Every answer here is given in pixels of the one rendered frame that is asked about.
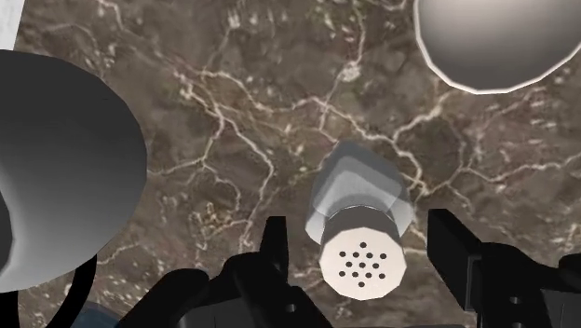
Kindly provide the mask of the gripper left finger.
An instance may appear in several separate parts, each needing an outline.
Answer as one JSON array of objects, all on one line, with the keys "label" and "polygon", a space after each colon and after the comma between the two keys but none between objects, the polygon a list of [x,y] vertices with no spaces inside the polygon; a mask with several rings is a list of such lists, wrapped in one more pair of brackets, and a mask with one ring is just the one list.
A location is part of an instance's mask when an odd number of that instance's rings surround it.
[{"label": "gripper left finger", "polygon": [[288,270],[286,218],[271,216],[257,252],[230,257],[212,279],[170,271],[116,328],[332,328]]}]

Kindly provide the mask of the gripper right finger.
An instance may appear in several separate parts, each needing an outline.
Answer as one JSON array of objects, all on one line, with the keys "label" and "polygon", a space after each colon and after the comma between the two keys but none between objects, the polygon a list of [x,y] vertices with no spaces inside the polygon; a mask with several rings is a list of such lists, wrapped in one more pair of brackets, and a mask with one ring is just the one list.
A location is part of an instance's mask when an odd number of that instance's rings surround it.
[{"label": "gripper right finger", "polygon": [[581,328],[581,253],[556,267],[478,239],[452,212],[431,209],[427,257],[477,328]]}]

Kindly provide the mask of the grey shaker with holed cap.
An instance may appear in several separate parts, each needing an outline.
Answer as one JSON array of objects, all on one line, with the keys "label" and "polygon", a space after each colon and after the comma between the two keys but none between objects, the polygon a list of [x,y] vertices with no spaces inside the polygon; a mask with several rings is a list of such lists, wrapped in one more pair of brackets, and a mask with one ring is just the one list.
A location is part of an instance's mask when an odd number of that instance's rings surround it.
[{"label": "grey shaker with holed cap", "polygon": [[313,183],[305,220],[320,245],[323,279],[360,301],[392,292],[407,267],[400,238],[414,217],[393,163],[357,143],[338,143]]}]

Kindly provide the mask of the blue rounded object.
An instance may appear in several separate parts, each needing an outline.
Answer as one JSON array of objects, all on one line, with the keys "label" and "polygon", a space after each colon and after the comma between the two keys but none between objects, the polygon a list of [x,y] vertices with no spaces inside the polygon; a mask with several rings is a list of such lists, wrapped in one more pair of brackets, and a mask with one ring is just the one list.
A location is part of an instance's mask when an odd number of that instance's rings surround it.
[{"label": "blue rounded object", "polygon": [[115,328],[120,316],[103,305],[87,301],[71,328]]}]

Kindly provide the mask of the grey rounded vessel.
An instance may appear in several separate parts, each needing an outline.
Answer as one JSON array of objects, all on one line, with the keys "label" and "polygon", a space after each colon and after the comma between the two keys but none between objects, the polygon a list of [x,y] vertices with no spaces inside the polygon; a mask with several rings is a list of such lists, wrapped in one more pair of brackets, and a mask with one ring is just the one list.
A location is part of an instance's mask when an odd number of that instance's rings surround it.
[{"label": "grey rounded vessel", "polygon": [[97,76],[0,50],[0,293],[92,258],[134,213],[146,166],[136,118]]}]

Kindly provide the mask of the white round bowl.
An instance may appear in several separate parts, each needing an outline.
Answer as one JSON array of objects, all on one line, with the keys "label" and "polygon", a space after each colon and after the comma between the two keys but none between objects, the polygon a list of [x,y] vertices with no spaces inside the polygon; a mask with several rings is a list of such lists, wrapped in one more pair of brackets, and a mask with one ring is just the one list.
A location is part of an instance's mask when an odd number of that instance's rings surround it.
[{"label": "white round bowl", "polygon": [[532,85],[581,50],[581,0],[414,0],[427,66],[476,95]]}]

